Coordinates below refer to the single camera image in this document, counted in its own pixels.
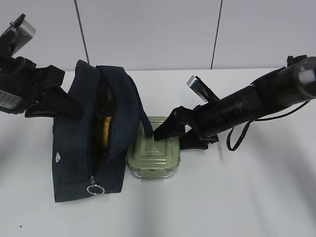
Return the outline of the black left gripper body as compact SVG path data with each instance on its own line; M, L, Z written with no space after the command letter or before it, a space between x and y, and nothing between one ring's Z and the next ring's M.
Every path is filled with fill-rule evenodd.
M42 92L49 67L37 68L24 58L0 57L0 110L7 114L49 115Z

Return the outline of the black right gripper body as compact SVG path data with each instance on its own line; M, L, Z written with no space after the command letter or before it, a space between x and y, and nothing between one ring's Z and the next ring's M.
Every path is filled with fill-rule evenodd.
M183 121L191 127L198 138L211 141L222 132L222 103L214 102L196 106L194 109L183 108Z

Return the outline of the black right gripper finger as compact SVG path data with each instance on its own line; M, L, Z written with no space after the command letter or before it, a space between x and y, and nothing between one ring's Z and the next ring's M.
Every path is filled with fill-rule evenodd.
M188 132L186 132L185 126L179 126L179 144L180 150L207 150L208 144L214 144L219 141L217 135L206 137L200 131L198 126L193 126Z
M154 139L163 140L170 137L182 137L186 134L185 126L192 125L193 110L183 106L171 111L167 119L154 130Z

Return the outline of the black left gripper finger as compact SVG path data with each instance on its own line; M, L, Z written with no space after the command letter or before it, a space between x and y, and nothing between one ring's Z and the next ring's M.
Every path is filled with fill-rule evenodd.
M53 65L49 65L45 68L37 68L36 72L42 83L52 83L56 85L62 85L65 76L65 71Z
M39 93L25 110L26 118L53 117L81 118L83 106L61 87L49 87Z

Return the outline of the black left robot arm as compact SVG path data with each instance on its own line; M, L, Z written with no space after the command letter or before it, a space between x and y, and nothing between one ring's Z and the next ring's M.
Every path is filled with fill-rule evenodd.
M24 57L13 58L13 38L12 31L0 38L0 110L27 118L81 118L83 106L61 87L65 72L52 65L37 68Z

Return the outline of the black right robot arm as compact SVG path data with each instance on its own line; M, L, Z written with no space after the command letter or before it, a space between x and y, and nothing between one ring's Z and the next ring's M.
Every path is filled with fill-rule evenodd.
M275 113L293 105L299 109L316 97L316 58L289 56L287 66L273 70L250 85L222 99L198 77L191 76L188 87L205 101L194 109L183 106L172 110L167 119L154 131L155 140L178 137L180 148L208 149L219 141L218 134L244 124L234 146L227 136L229 151L235 151L243 141L250 124L276 119Z

